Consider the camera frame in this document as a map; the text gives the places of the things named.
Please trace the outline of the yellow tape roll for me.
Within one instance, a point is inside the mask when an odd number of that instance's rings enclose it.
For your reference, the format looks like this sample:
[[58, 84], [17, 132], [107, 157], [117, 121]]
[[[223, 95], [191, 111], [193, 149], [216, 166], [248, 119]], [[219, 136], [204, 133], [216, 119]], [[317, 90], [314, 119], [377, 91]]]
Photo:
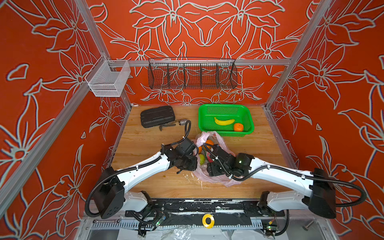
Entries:
[[202, 224], [206, 229], [212, 229], [215, 225], [215, 219], [212, 214], [205, 214], [202, 218]]

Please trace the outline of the yellow banana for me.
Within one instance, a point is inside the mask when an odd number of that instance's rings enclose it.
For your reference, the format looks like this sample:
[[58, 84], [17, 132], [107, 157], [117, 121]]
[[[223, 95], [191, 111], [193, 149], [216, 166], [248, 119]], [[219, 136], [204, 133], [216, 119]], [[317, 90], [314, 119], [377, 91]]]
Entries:
[[230, 120], [219, 120], [217, 119], [216, 117], [214, 117], [214, 121], [217, 125], [219, 126], [228, 126], [228, 125], [231, 125], [235, 122], [235, 119], [230, 119]]

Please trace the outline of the orange tangerine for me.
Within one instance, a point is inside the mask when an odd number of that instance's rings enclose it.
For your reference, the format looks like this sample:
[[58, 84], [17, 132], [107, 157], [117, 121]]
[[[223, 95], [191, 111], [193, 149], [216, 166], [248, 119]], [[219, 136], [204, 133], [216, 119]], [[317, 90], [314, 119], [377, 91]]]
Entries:
[[212, 140], [207, 140], [203, 145], [201, 145], [198, 148], [199, 154], [202, 154], [203, 152], [211, 151], [213, 146], [214, 146], [214, 142]]
[[244, 131], [244, 125], [241, 123], [235, 123], [234, 124], [234, 131], [235, 132], [243, 132]]

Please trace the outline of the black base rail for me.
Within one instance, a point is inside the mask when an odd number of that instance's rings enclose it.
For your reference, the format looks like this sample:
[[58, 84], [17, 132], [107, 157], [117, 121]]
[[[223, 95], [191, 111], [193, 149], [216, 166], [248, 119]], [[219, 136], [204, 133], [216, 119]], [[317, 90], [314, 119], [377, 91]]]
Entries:
[[152, 206], [173, 214], [223, 213], [247, 217], [284, 217], [286, 211], [270, 212], [259, 208], [258, 199], [152, 199]]

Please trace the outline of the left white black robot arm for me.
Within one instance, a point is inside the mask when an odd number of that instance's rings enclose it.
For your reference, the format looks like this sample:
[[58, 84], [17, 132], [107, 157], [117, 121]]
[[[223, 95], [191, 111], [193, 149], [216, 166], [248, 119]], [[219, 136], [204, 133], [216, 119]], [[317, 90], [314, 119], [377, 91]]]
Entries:
[[107, 168], [85, 201], [86, 215], [108, 219], [120, 210], [140, 212], [149, 205], [150, 198], [144, 191], [130, 192], [137, 184], [173, 167], [179, 169], [179, 173], [195, 171], [199, 150], [188, 138], [191, 125], [187, 120], [185, 136], [177, 142], [161, 145], [160, 151], [152, 157], [125, 169]]

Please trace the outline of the metal wrench tool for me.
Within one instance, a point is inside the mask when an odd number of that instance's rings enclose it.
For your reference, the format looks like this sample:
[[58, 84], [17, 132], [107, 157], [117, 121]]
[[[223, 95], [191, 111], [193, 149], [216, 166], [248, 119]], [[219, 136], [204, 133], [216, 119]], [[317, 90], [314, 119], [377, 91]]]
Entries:
[[176, 125], [179, 126], [185, 126], [187, 123], [188, 119], [180, 119], [180, 120], [175, 120], [166, 124], [162, 124], [159, 126], [159, 130], [162, 131], [164, 128], [167, 127], [175, 127]]

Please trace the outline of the yellow green pear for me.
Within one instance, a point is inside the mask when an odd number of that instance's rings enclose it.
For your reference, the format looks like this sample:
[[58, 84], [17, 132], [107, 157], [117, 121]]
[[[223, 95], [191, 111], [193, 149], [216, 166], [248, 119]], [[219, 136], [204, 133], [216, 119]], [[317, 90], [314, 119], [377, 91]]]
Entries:
[[199, 154], [200, 165], [203, 166], [206, 162], [206, 156], [204, 154]]

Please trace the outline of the black plastic tool case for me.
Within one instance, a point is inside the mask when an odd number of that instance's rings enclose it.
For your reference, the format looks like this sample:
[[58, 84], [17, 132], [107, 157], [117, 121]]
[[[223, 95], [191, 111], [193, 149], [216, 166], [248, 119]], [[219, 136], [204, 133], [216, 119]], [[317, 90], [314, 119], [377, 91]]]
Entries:
[[152, 128], [175, 120], [175, 113], [171, 106], [161, 106], [141, 112], [141, 124], [144, 128]]

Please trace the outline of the green plastic basket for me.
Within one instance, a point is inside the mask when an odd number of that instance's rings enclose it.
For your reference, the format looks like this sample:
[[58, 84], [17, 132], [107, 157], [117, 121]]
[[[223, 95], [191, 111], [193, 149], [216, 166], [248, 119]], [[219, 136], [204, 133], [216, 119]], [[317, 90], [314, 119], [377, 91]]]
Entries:
[[201, 131], [222, 137], [244, 137], [255, 129], [251, 112], [243, 105], [205, 104], [199, 107], [198, 116]]

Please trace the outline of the pink plastic bag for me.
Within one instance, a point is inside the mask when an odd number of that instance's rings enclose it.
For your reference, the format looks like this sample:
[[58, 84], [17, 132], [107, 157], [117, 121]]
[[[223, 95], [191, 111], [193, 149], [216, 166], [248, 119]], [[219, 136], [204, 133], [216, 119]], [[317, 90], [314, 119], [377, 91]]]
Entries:
[[226, 153], [235, 155], [234, 152], [227, 147], [223, 137], [220, 136], [218, 132], [202, 132], [193, 140], [193, 143], [198, 147], [198, 149], [195, 150], [195, 153], [198, 153], [198, 165], [196, 170], [193, 171], [193, 174], [202, 182], [222, 184], [225, 187], [239, 185], [240, 182], [227, 177], [224, 170], [221, 169], [222, 166], [212, 160], [210, 151], [207, 151], [206, 148], [202, 149], [203, 144], [208, 143], [208, 140], [213, 141], [211, 145], [218, 144]]

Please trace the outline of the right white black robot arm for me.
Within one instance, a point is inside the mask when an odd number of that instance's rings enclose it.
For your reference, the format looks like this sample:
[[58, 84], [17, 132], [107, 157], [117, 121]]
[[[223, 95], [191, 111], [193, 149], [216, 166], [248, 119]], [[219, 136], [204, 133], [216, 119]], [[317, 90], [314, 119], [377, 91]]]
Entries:
[[[265, 162], [252, 155], [240, 153], [237, 156], [227, 153], [219, 145], [203, 144], [212, 162], [207, 170], [211, 177], [226, 175], [236, 182], [259, 179], [289, 188], [288, 192], [263, 192], [259, 207], [268, 211], [306, 210], [326, 219], [336, 218], [336, 209], [353, 207], [367, 199], [366, 191], [349, 182], [330, 179], [324, 170], [294, 170]], [[360, 197], [347, 203], [336, 202], [336, 186], [357, 190]]]

